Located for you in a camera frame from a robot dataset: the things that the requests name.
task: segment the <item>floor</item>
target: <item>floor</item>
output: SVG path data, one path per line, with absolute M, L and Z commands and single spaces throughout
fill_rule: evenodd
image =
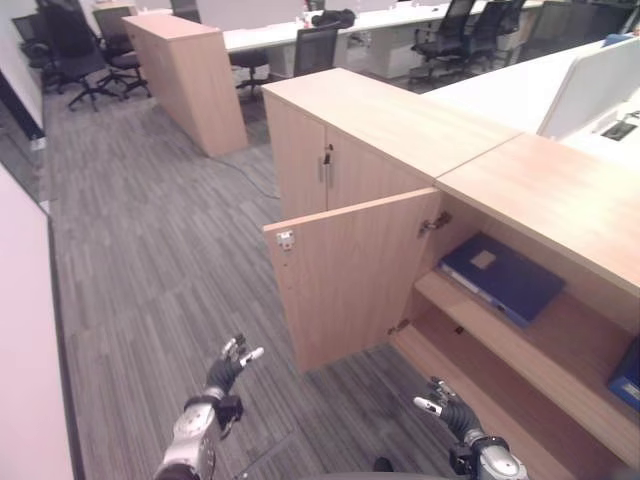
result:
M 73 396 L 88 480 L 150 479 L 223 343 L 266 354 L 238 380 L 246 413 L 216 479 L 397 469 L 450 474 L 453 437 L 417 411 L 424 379 L 390 346 L 299 374 L 262 225 L 280 218 L 261 100 L 251 145 L 204 157 L 153 99 L 66 110 L 45 97 L 50 200 Z

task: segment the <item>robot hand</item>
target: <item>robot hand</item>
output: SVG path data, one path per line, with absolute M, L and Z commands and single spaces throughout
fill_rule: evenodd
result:
M 173 427 L 173 441 L 155 480 L 211 480 L 213 477 L 214 444 L 229 433 L 243 410 L 240 398 L 228 396 L 229 391 L 247 364 L 264 353 L 263 348 L 257 348 L 247 354 L 245 344 L 244 335 L 227 342 L 222 355 L 207 373 L 202 394 L 187 401 Z
M 460 441 L 449 450 L 449 463 L 458 475 L 473 480 L 528 480 L 527 469 L 509 451 L 500 437 L 487 435 L 473 409 L 464 403 L 443 380 L 431 379 L 433 393 L 413 403 L 439 417 Z
M 224 395 L 228 395 L 231 387 L 249 362 L 260 358 L 264 348 L 256 348 L 249 354 L 246 353 L 246 339 L 239 334 L 233 337 L 222 349 L 222 355 L 218 358 L 207 373 L 207 389 L 217 389 Z

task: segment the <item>cabinet door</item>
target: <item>cabinet door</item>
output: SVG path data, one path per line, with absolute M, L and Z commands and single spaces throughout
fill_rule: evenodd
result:
M 328 210 L 426 188 L 433 182 L 397 160 L 327 127 Z
M 427 188 L 264 227 L 301 371 L 387 338 L 427 243 L 420 226 L 439 205 Z
M 324 124 L 272 95 L 265 94 L 265 104 L 282 218 L 326 211 Z

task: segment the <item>cabinet shelf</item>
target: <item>cabinet shelf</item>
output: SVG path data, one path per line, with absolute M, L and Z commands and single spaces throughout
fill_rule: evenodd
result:
M 485 431 L 504 437 L 539 480 L 599 480 L 622 462 L 500 358 L 431 307 L 392 337 L 423 375 L 444 378 Z
M 606 386 L 632 337 L 560 294 L 526 330 L 438 272 L 416 289 L 628 465 L 640 468 L 637 413 Z

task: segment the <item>cabinet handle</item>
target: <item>cabinet handle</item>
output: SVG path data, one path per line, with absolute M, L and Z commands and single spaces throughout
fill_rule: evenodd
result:
M 333 162 L 329 162 L 325 164 L 327 168 L 327 185 L 329 188 L 333 188 Z
M 324 182 L 324 158 L 318 158 L 318 181 Z
M 325 168 L 325 176 L 327 178 L 327 185 L 329 188 L 333 187 L 333 157 L 331 153 L 333 152 L 333 145 L 330 143 L 325 148 L 324 153 L 324 161 L 322 162 Z

